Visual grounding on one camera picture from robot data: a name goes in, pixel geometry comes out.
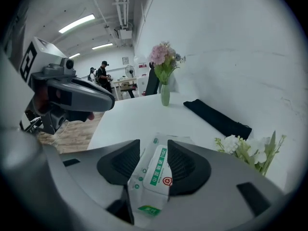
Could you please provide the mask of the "person's left hand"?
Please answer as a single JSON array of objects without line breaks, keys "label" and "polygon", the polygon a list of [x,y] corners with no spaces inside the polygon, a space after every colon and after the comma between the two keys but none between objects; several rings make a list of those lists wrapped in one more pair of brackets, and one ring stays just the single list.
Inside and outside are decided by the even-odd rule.
[{"label": "person's left hand", "polygon": [[93,112],[82,112],[82,111],[67,111],[67,120],[72,121],[82,121],[93,120],[95,118]]}]

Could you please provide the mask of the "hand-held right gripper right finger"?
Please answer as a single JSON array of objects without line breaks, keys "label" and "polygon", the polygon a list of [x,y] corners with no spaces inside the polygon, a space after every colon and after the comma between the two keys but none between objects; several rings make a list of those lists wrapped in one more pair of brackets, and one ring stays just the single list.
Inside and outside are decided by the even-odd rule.
[{"label": "hand-held right gripper right finger", "polygon": [[234,156],[174,140],[167,149],[169,195],[187,197],[189,208],[210,217],[223,211],[257,217],[283,198],[274,183]]}]

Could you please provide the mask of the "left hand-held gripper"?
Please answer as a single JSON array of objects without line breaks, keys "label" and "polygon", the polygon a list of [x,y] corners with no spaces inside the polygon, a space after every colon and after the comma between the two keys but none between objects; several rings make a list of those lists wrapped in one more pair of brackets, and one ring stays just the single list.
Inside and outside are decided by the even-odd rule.
[{"label": "left hand-held gripper", "polygon": [[38,115],[43,131],[54,134],[66,120],[66,110],[105,112],[115,97],[106,89],[76,77],[74,60],[55,45],[33,37],[19,65],[19,74],[34,92],[27,110]]}]

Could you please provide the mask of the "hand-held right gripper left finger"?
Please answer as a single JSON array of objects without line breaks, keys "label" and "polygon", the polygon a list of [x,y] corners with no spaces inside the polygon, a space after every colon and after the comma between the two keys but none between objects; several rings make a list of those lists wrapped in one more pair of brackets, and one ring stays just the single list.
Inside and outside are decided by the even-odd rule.
[{"label": "hand-held right gripper left finger", "polygon": [[54,183],[69,205],[86,214],[104,210],[134,224],[128,180],[140,160],[140,140],[60,154],[45,146]]}]

